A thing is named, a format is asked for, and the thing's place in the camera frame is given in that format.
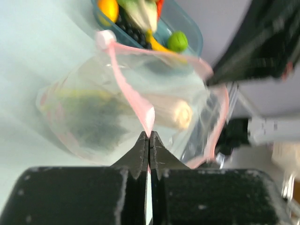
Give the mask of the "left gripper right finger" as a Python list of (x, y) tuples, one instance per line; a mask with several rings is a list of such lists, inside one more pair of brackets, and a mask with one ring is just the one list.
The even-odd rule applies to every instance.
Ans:
[(190, 169), (150, 136), (155, 225), (290, 225), (276, 184), (256, 169)]

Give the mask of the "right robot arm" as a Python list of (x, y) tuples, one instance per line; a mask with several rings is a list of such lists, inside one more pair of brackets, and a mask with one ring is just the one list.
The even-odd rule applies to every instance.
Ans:
[(297, 0), (210, 0), (204, 39), (214, 82), (238, 81), (261, 114), (298, 109), (278, 83), (300, 66)]

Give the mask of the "clear zip top bag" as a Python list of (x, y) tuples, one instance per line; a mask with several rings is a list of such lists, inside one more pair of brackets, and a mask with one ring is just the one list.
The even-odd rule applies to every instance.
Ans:
[(112, 165), (141, 132), (157, 132), (173, 156), (196, 168), (215, 156), (226, 121), (225, 86), (210, 89), (202, 59), (120, 44), (111, 30), (96, 33), (98, 52), (40, 90), (36, 106), (75, 155)]

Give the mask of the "green celery stalk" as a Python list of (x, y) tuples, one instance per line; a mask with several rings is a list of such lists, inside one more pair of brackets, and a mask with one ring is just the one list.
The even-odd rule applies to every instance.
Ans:
[[(127, 105), (122, 93), (111, 93), (107, 90), (87, 90), (87, 89), (57, 89), (53, 94), (58, 98), (86, 98), (99, 97), (102, 100), (111, 100), (116, 97), (121, 101), (121, 106)], [(155, 122), (169, 128), (188, 128), (193, 110), (188, 102), (180, 97), (166, 94), (143, 93), (142, 97), (148, 100), (155, 108)]]

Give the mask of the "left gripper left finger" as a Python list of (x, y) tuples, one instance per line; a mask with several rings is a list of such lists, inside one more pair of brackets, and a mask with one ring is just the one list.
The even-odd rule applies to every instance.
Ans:
[(17, 179), (3, 225), (144, 225), (147, 154), (142, 132), (112, 166), (31, 167)]

